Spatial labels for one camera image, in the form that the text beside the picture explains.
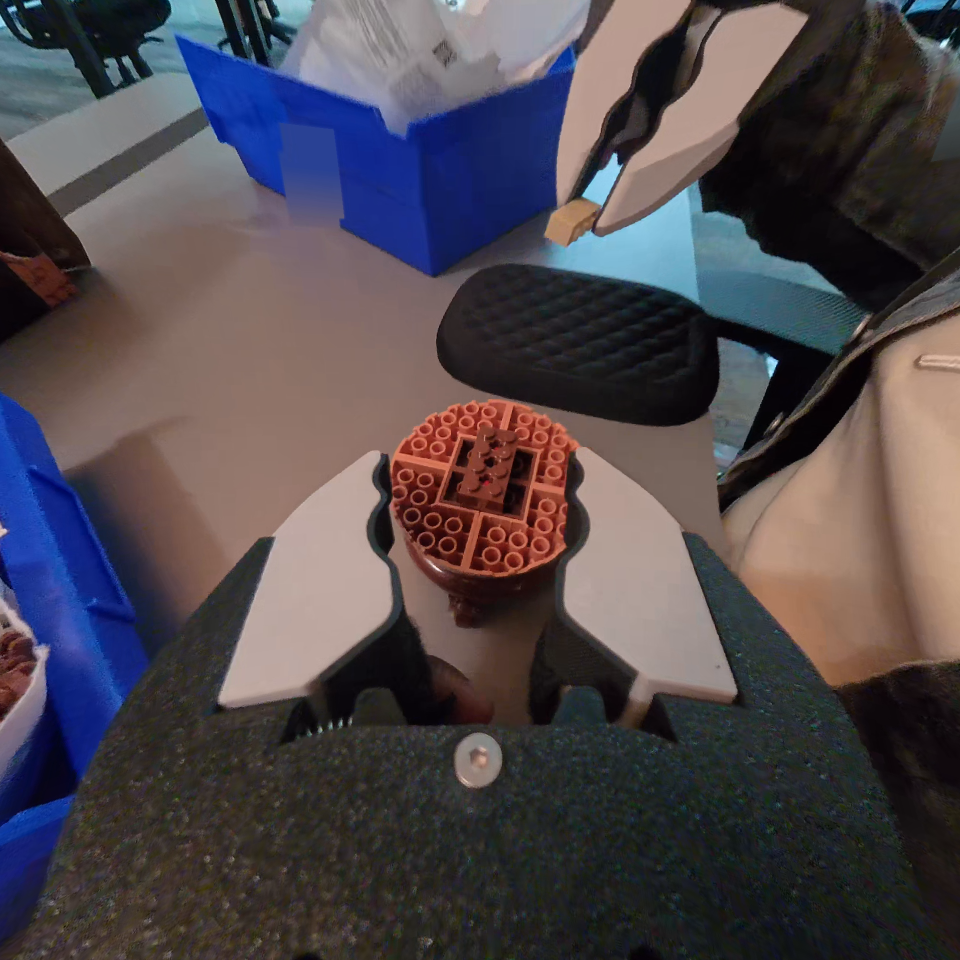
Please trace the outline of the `blue bin with lego pieces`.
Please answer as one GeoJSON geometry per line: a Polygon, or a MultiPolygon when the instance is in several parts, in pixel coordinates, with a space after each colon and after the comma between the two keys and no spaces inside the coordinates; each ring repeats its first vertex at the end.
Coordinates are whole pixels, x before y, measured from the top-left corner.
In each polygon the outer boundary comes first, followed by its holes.
{"type": "Polygon", "coordinates": [[[47,697],[2,782],[1,939],[41,895],[79,781],[148,664],[136,614],[34,417],[1,398],[2,573],[49,648],[47,697]]]}

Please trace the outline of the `round brown orange lego build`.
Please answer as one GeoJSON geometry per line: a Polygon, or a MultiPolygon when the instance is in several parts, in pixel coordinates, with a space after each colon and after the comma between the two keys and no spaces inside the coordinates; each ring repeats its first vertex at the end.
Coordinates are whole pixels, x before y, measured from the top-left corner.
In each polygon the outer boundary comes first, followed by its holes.
{"type": "Polygon", "coordinates": [[[579,443],[567,428],[499,398],[429,414],[390,462],[391,510],[415,565],[454,622],[547,582],[566,550],[566,484],[579,443]]]}

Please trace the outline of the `torn white paper bag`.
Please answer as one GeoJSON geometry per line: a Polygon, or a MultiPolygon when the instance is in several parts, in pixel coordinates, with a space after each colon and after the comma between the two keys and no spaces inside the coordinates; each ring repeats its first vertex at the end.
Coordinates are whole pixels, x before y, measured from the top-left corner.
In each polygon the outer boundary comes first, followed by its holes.
{"type": "Polygon", "coordinates": [[[15,758],[26,746],[35,728],[42,719],[46,706],[46,668],[50,649],[37,641],[30,626],[22,619],[17,608],[9,603],[12,593],[2,588],[1,632],[7,627],[23,632],[35,643],[37,664],[32,673],[30,686],[12,711],[1,720],[1,776],[6,782],[15,768],[15,758]]]}

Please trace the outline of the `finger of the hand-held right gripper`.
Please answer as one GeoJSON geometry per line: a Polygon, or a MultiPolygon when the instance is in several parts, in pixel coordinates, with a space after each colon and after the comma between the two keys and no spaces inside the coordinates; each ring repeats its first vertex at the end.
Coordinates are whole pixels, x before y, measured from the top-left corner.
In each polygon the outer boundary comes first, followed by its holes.
{"type": "Polygon", "coordinates": [[[690,1],[592,2],[557,153],[557,200],[580,197],[609,159],[642,61],[688,19],[690,1]]]}
{"type": "Polygon", "coordinates": [[[626,161],[594,222],[606,236],[638,222],[699,179],[730,149],[739,118],[807,22],[789,6],[720,15],[704,34],[688,88],[626,161]]]}

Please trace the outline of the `dark brown printed box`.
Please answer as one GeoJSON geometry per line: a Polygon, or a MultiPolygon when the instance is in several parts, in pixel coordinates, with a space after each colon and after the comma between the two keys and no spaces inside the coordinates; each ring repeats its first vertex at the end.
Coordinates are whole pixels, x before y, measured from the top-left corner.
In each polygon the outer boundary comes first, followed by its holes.
{"type": "Polygon", "coordinates": [[[75,299],[73,275],[90,269],[74,231],[1,145],[1,341],[75,299]]]}

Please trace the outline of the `person's beige shirt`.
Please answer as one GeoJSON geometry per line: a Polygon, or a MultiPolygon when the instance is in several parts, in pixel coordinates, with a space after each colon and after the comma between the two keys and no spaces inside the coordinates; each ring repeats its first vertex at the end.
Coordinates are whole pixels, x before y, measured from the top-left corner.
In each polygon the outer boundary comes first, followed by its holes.
{"type": "Polygon", "coordinates": [[[959,657],[959,318],[875,355],[807,457],[723,515],[731,567],[833,686],[959,657]]]}

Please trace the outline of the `black desk leg frame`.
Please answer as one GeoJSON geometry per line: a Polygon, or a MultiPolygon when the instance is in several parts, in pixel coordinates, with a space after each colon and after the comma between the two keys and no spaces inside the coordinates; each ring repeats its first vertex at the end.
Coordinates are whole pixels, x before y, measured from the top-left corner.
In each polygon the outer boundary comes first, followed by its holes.
{"type": "Polygon", "coordinates": [[[216,1],[223,39],[218,49],[259,66],[282,62],[298,29],[282,19],[276,1],[216,1]]]}

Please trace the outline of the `grey mesh office chair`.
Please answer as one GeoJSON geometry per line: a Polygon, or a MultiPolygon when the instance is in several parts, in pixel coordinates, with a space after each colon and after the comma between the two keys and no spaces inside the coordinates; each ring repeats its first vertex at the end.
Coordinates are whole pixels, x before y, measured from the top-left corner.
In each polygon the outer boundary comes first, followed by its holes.
{"type": "Polygon", "coordinates": [[[718,338],[772,361],[749,429],[719,443],[732,459],[799,404],[867,315],[841,294],[757,272],[703,270],[698,285],[718,338]]]}

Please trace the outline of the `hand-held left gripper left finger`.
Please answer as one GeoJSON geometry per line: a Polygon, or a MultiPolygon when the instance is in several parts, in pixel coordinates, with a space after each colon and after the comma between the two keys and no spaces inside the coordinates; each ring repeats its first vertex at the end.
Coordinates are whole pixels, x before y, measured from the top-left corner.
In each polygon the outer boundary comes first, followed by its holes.
{"type": "Polygon", "coordinates": [[[306,696],[397,626],[404,608],[389,558],[390,481],[389,457],[369,451],[277,529],[219,707],[306,696]]]}

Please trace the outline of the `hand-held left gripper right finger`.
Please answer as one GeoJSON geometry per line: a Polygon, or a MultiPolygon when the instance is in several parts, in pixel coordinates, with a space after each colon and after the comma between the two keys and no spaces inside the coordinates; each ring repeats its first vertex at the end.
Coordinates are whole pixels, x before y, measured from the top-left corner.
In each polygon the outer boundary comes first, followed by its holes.
{"type": "Polygon", "coordinates": [[[684,531],[640,484],[581,446],[568,470],[554,670],[642,725],[655,696],[733,704],[738,686],[684,531]]]}

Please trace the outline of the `blue bin with paper bags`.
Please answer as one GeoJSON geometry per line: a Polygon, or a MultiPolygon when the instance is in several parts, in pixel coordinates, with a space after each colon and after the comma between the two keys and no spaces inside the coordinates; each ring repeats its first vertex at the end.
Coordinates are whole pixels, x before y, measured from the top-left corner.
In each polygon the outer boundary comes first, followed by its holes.
{"type": "Polygon", "coordinates": [[[556,163],[574,67],[549,72],[404,136],[363,102],[178,35],[216,137],[260,186],[306,202],[340,188],[342,228],[431,277],[556,205],[556,163]]]}

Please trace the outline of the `pile of small lego pieces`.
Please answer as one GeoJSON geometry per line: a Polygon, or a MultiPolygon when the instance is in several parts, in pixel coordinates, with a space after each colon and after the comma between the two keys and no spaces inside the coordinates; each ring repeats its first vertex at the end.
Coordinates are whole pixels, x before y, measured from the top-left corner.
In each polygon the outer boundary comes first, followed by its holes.
{"type": "Polygon", "coordinates": [[[13,626],[1,631],[2,721],[29,689],[37,663],[37,646],[29,635],[13,626]]]}

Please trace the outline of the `black background office chair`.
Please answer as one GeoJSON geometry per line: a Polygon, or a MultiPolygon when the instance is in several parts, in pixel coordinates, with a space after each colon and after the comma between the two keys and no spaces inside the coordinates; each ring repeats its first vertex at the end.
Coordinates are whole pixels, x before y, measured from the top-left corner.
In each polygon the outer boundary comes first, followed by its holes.
{"type": "Polygon", "coordinates": [[[1,18],[22,44],[38,51],[67,52],[98,99],[152,76],[140,49],[172,13],[169,1],[3,1],[1,18]],[[111,80],[113,61],[120,83],[111,80]]]}

